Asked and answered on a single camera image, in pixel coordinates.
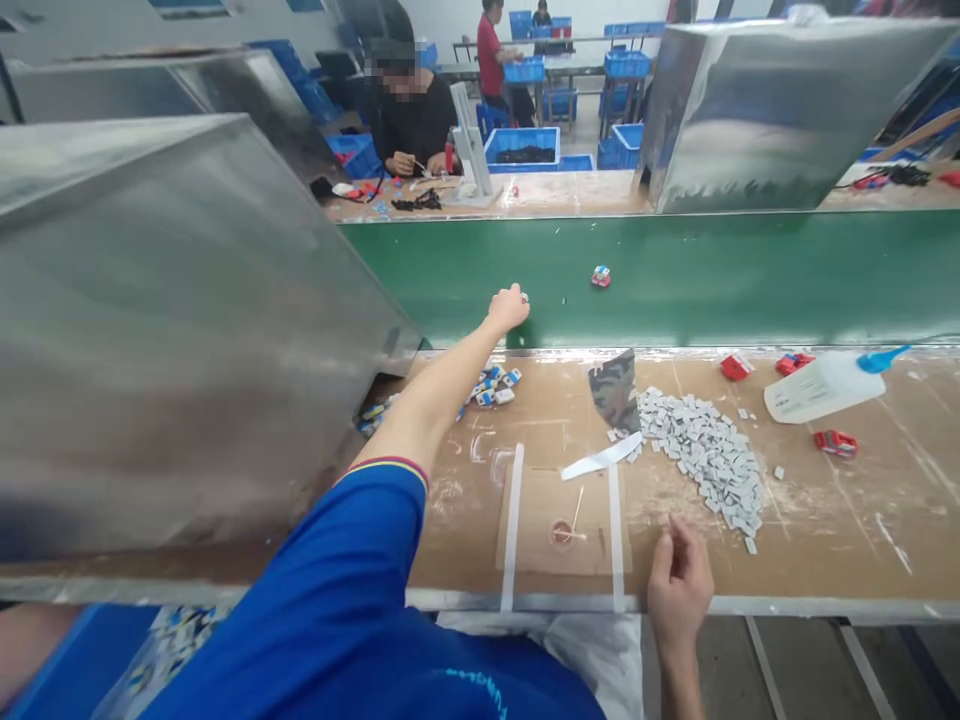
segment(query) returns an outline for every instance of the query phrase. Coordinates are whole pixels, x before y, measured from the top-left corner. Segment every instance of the blue nozzle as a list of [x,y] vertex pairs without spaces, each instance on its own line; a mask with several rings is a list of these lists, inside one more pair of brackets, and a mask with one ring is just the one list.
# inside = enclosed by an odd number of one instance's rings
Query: blue nozzle
[[857,358],[857,365],[860,369],[868,373],[886,372],[893,365],[893,359],[900,353],[905,353],[913,345],[901,345],[896,350],[887,350],[882,353],[867,353]]

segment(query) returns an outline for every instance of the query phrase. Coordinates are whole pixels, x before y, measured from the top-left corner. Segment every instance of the blue sleeve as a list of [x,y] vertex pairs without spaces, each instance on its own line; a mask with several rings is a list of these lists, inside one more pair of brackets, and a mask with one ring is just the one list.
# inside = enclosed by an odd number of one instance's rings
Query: blue sleeve
[[141,717],[272,717],[321,686],[403,610],[425,501],[405,460],[350,470]]

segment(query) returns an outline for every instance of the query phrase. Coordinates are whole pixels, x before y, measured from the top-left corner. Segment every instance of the white tape strip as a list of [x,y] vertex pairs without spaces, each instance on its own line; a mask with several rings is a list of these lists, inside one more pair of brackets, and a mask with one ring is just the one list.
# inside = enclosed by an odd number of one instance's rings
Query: white tape strip
[[581,460],[577,460],[573,465],[565,467],[560,471],[560,479],[573,480],[575,477],[579,477],[584,473],[595,472],[596,470],[603,470],[611,465],[616,465],[640,447],[641,442],[643,442],[643,433],[634,433],[616,445],[611,445],[603,452],[582,458]]
[[513,612],[513,576],[517,568],[517,532],[520,529],[520,483],[523,478],[523,443],[517,443],[510,479],[510,505],[507,508],[507,544],[503,550],[503,590],[500,612]]
[[620,473],[616,464],[610,466],[610,555],[613,558],[613,612],[626,612],[623,597],[623,533],[620,530]]

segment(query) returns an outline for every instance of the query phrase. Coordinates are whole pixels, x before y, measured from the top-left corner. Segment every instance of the white plastic bottle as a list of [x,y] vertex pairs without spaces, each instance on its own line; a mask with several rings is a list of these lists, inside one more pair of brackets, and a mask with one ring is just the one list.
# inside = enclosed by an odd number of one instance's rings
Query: white plastic bottle
[[910,347],[866,355],[825,352],[792,375],[768,385],[763,401],[774,420],[799,425],[871,400],[887,390],[881,373]]

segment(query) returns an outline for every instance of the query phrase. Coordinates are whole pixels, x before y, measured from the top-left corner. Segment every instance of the window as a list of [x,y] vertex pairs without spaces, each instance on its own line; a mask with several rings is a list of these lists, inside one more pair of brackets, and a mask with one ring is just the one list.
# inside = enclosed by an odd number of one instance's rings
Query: window
[[287,5],[294,12],[323,12],[322,0],[287,0]]
[[164,20],[230,17],[223,0],[147,0]]

